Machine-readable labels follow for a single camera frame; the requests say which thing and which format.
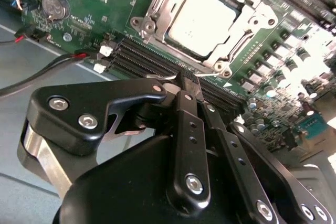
black cable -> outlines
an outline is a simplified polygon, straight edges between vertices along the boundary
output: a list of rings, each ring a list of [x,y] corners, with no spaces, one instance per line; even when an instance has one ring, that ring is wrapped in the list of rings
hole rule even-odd
[[[10,85],[8,87],[5,87],[3,89],[0,89],[0,99],[16,94],[18,92],[21,92],[29,88],[36,82],[44,80],[54,75],[56,72],[63,69],[64,67],[69,66],[74,63],[78,63],[82,60],[83,59],[74,58],[72,57],[72,55],[62,55],[56,58],[55,60],[53,60],[51,63],[49,63],[44,68],[42,68],[36,74],[28,77],[27,79],[20,81],[16,84]]]
[[[9,41],[0,41],[0,46],[7,46],[15,44],[15,40],[9,40]]]

black metal bracket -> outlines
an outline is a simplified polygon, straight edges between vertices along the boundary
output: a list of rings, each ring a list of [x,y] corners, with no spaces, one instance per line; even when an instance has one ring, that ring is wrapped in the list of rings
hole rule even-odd
[[[227,189],[233,197],[241,200],[235,207],[242,223],[278,223],[261,183],[250,163],[238,137],[227,132],[217,110],[209,103],[200,104],[205,123],[206,138],[216,148],[229,181]]]
[[[109,128],[112,136],[116,136],[119,132],[152,126],[158,129],[152,140],[165,141],[164,145],[169,142],[171,157],[167,162],[166,196],[180,215],[198,216],[210,204],[206,149],[213,146],[225,174],[222,186],[235,198],[234,209],[240,223],[333,223],[328,211],[244,126],[232,123],[226,130],[218,110],[204,101],[198,78],[184,71],[177,75],[176,82],[181,90],[175,93],[167,93],[155,79],[73,84],[36,90],[28,107],[29,124],[24,128],[20,145],[26,150],[28,144],[30,147],[32,157],[25,161],[36,164],[33,157],[43,158],[43,169],[49,172],[48,155],[42,157],[36,151],[40,146],[34,145],[34,141],[45,138],[43,143],[53,143],[50,144],[50,153],[67,154],[59,155],[61,162],[57,157],[53,160],[55,164],[61,164],[59,170],[63,169],[63,173],[60,176],[68,175],[65,168],[71,166],[68,164],[73,158],[94,157]],[[30,133],[25,134],[28,126]],[[41,170],[38,174],[45,177]],[[58,182],[58,177],[52,176],[54,174],[53,170],[51,175],[46,174],[52,178],[53,184]],[[74,173],[67,177],[76,182],[83,176],[88,176],[88,173],[82,176]],[[66,189],[71,190],[72,184],[68,183],[68,187],[70,189]]]
[[[332,224],[325,207],[263,146],[243,125],[233,122],[228,130],[235,134],[278,212],[288,223]]]
[[[165,89],[154,79],[44,87],[31,96],[27,120],[40,136],[67,152],[83,156],[97,149],[108,130],[109,115],[116,115],[111,127],[115,131],[131,106],[160,103],[165,97]],[[50,106],[55,98],[65,101],[64,110]],[[91,123],[96,125],[80,125],[79,118],[83,115],[89,115],[84,123],[94,121]]]

gray surface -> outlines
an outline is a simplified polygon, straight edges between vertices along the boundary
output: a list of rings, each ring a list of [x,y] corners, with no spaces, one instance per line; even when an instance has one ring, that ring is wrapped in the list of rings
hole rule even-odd
[[[16,30],[20,27],[20,22],[0,10],[0,41],[13,39],[13,34],[2,29],[3,26]],[[48,48],[48,45],[47,48],[41,48],[28,41],[0,47],[0,88],[29,77],[54,59],[57,55]],[[0,223],[51,223],[60,206],[54,188],[25,170],[16,156],[31,93],[41,86],[105,79],[79,66],[71,66],[37,86],[0,100]],[[98,149],[98,163],[110,159],[151,134],[152,131],[147,130],[142,135],[124,136],[102,143]]]

screw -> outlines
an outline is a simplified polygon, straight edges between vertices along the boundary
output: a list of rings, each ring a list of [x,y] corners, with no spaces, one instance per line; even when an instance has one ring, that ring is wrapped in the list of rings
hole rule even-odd
[[[243,127],[241,127],[240,125],[237,125],[237,129],[240,131],[240,132],[242,132],[242,133],[244,133],[245,131],[244,131],[244,128]]]
[[[266,220],[271,221],[273,219],[271,209],[269,209],[269,207],[261,200],[257,201],[257,209]]]
[[[314,219],[314,215],[313,215],[313,213],[310,211],[310,209],[308,207],[302,205],[301,209],[302,209],[304,215],[306,215],[308,217],[308,219],[310,219],[310,220]]]
[[[208,110],[210,110],[211,112],[215,112],[215,109],[214,109],[214,107],[212,107],[212,105],[208,105],[207,106],[207,108],[208,108]]]
[[[184,97],[186,97],[189,101],[191,101],[193,98],[190,96],[190,95],[188,95],[188,94],[186,94],[186,95],[184,95]]]
[[[72,41],[72,36],[71,36],[71,34],[69,34],[69,33],[65,33],[65,34],[63,34],[63,40],[64,40],[65,42],[70,42],[70,41]]]
[[[89,130],[93,130],[98,125],[97,119],[93,115],[89,115],[89,114],[81,115],[78,119],[78,123],[83,128],[86,128]]]
[[[186,184],[189,190],[194,194],[198,195],[203,192],[203,186],[201,181],[193,175],[187,176]]]
[[[69,103],[63,98],[52,98],[49,101],[49,106],[54,110],[63,111],[69,107]]]
[[[153,86],[153,89],[154,89],[155,91],[157,91],[157,92],[161,92],[161,88],[160,88],[159,86],[157,86],[157,85],[154,85],[154,86]]]
[[[317,214],[324,220],[324,221],[327,221],[328,220],[328,217],[326,215],[325,212],[323,212],[323,210],[321,208],[319,208],[318,206],[315,206],[315,210],[317,212]]]

